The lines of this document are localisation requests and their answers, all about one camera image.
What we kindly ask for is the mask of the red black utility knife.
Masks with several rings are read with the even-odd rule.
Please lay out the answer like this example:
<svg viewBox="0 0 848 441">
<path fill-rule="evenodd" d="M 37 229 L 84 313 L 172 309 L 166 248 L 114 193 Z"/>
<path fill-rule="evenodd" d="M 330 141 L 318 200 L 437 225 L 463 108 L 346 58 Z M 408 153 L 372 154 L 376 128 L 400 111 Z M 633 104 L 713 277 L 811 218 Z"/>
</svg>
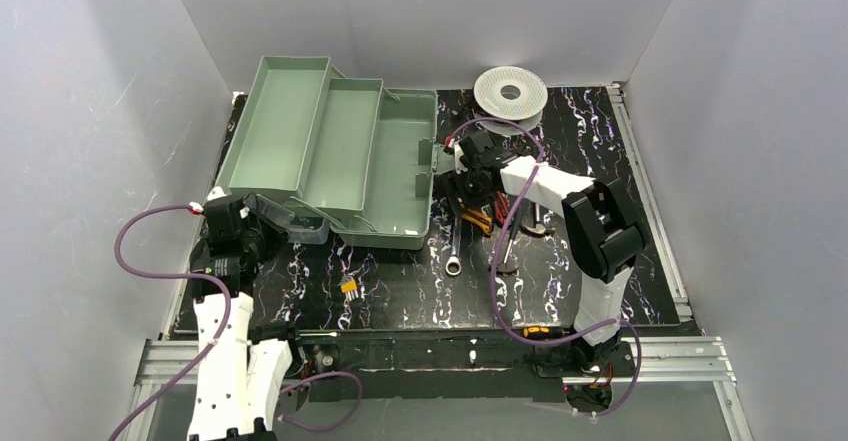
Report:
<svg viewBox="0 0 848 441">
<path fill-rule="evenodd" d="M 510 211 L 510 204 L 508 202 L 508 199 L 502 192 L 498 192 L 496 194 L 495 199 L 492 201 L 492 209 L 494 213 L 495 224 L 498 227 L 502 227 Z"/>
</svg>

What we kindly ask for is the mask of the orange utility knife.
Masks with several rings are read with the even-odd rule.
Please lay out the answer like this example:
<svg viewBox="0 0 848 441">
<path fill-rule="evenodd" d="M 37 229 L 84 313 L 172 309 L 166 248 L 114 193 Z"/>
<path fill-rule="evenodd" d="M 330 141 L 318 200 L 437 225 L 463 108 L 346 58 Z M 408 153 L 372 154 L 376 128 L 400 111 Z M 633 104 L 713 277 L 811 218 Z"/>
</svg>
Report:
<svg viewBox="0 0 848 441">
<path fill-rule="evenodd" d="M 495 223 L 486 213 L 475 209 L 467 209 L 462 213 L 461 217 L 463 220 L 477 226 L 484 236 L 489 237 L 492 235 Z"/>
</svg>

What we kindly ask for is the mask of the green handled screwdriver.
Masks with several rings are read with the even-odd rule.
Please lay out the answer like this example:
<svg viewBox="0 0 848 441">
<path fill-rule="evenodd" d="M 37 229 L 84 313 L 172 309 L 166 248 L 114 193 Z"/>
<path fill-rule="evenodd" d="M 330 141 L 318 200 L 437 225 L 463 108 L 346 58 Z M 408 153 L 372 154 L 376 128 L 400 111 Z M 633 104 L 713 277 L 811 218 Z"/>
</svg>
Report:
<svg viewBox="0 0 848 441">
<path fill-rule="evenodd" d="M 518 270 L 517 262 L 511 258 L 516 236 L 517 231 L 510 229 L 508 238 L 502 246 L 501 256 L 499 257 L 498 262 L 492 262 L 492 267 L 496 269 L 498 275 L 508 276 L 516 273 Z"/>
</svg>

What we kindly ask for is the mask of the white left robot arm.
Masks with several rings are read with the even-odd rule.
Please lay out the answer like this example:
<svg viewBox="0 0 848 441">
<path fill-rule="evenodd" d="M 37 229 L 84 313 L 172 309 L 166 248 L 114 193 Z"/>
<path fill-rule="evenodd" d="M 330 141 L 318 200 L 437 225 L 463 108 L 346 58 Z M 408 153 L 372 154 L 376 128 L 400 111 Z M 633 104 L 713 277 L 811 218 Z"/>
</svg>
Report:
<svg viewBox="0 0 848 441">
<path fill-rule="evenodd" d="M 189 440 L 272 440 L 282 380 L 293 362 L 286 328 L 250 332 L 253 285 L 260 265 L 279 249 L 279 232 L 250 201 L 213 188 L 203 205 L 207 230 L 190 268 L 226 287 L 193 289 L 200 349 Z"/>
</svg>

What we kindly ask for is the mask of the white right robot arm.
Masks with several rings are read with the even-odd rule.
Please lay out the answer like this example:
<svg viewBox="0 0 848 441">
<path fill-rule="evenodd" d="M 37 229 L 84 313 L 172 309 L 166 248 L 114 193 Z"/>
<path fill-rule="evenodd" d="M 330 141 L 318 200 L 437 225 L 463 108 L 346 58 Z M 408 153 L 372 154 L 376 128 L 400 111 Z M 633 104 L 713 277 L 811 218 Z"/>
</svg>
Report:
<svg viewBox="0 0 848 441">
<path fill-rule="evenodd" d="M 616 179 L 604 183 L 551 166 L 539 147 L 519 154 L 496 143 L 489 132 L 454 132 L 444 151 L 452 167 L 438 181 L 460 209 L 478 209 L 499 195 L 512 197 L 502 225 L 511 228 L 522 203 L 530 201 L 560 216 L 573 261 L 582 275 L 572 334 L 562 338 L 590 351 L 618 344 L 624 290 L 650 233 L 627 191 Z"/>
</svg>

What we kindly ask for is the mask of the silver combination wrench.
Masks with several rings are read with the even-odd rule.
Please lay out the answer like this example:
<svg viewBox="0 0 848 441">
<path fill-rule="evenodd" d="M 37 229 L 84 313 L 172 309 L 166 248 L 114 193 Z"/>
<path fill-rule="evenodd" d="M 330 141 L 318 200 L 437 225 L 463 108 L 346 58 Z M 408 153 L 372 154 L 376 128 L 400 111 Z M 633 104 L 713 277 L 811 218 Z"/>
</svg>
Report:
<svg viewBox="0 0 848 441">
<path fill-rule="evenodd" d="M 456 216 L 453 220 L 451 230 L 450 253 L 445 262 L 445 273 L 450 277 L 456 277 L 462 272 L 462 262 L 460 258 L 461 236 L 462 218 Z"/>
</svg>

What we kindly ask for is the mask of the black marbled table mat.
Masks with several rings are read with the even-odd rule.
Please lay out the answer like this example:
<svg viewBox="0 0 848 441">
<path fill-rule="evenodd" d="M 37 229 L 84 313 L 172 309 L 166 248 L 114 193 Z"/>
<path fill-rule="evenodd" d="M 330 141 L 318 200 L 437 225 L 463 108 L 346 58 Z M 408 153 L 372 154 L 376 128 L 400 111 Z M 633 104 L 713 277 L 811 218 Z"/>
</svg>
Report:
<svg viewBox="0 0 848 441">
<path fill-rule="evenodd" d="M 468 90 L 400 90 L 375 128 L 373 188 L 402 187 L 410 235 L 319 218 L 323 237 L 281 240 L 248 289 L 252 327 L 322 332 L 499 328 L 525 344 L 535 325 L 599 346 L 628 324 L 678 320 L 605 88 L 552 88 L 539 126 L 492 136 Z M 410 182 L 402 185 L 402 177 Z"/>
</svg>

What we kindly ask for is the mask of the white filament spool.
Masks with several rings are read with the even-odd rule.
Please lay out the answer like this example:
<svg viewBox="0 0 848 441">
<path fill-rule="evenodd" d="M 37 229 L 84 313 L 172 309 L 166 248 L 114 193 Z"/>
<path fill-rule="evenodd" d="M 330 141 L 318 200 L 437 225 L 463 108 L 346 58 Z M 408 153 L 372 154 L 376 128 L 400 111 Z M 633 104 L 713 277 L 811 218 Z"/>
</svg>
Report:
<svg viewBox="0 0 848 441">
<path fill-rule="evenodd" d="M 483 72 L 473 86 L 473 97 L 483 112 L 480 118 L 514 122 L 527 131 L 539 126 L 548 103 L 548 88 L 535 73 L 517 66 L 499 66 Z M 480 121 L 483 129 L 500 136 L 521 135 L 512 125 Z"/>
</svg>

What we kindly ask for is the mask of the small yellow bit holder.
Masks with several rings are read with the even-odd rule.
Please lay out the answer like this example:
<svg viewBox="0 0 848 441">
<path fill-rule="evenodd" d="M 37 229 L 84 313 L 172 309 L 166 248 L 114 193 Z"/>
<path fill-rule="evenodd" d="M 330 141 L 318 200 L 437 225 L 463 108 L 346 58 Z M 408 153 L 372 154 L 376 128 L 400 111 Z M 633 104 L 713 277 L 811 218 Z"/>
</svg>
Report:
<svg viewBox="0 0 848 441">
<path fill-rule="evenodd" d="M 352 302 L 361 297 L 361 289 L 359 282 L 354 278 L 347 278 L 340 284 L 340 290 L 347 302 Z"/>
</svg>

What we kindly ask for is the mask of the yellow black screwdriver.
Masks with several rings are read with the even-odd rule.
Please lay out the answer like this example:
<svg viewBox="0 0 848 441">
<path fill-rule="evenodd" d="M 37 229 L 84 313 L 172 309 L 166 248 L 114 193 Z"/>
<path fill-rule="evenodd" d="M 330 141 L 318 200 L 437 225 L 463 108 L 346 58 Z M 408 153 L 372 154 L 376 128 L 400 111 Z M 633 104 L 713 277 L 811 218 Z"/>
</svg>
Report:
<svg viewBox="0 0 848 441">
<path fill-rule="evenodd" d="M 559 339 L 567 335 L 567 330 L 556 326 L 528 326 L 522 331 L 522 335 L 529 340 L 551 340 Z"/>
</svg>

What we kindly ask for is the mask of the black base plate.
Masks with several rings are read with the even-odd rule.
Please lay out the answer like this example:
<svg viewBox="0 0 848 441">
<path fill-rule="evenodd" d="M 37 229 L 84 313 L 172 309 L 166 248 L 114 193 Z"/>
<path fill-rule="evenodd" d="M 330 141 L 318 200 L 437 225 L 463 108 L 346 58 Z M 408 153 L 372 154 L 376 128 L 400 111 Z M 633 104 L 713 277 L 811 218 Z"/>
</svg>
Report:
<svg viewBox="0 0 848 441">
<path fill-rule="evenodd" d="M 357 382 L 331 378 L 301 389 L 313 402 L 366 399 L 528 399 L 561 403 L 570 389 L 588 385 L 611 398 L 616 381 L 628 382 L 636 356 L 627 342 L 606 361 L 586 364 L 572 345 L 549 348 L 516 342 L 483 330 L 304 330 L 290 334 L 294 382 L 330 371 L 350 372 Z"/>
</svg>

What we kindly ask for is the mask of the aluminium frame rail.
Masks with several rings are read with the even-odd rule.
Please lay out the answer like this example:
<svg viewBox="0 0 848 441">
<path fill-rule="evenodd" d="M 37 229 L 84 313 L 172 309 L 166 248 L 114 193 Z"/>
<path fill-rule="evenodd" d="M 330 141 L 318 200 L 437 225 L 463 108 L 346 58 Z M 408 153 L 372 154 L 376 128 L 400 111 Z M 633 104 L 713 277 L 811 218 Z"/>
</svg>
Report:
<svg viewBox="0 0 848 441">
<path fill-rule="evenodd" d="M 564 399 L 568 387 L 592 378 L 565 368 L 533 364 L 528 347 L 493 331 L 444 333 L 305 334 L 307 356 L 320 368 L 340 367 L 358 375 L 367 399 L 531 398 Z M 646 336 L 622 339 L 613 360 L 611 386 L 640 383 L 705 384 L 717 396 L 732 440 L 749 440 L 751 430 L 736 392 L 736 376 L 720 337 Z"/>
</svg>

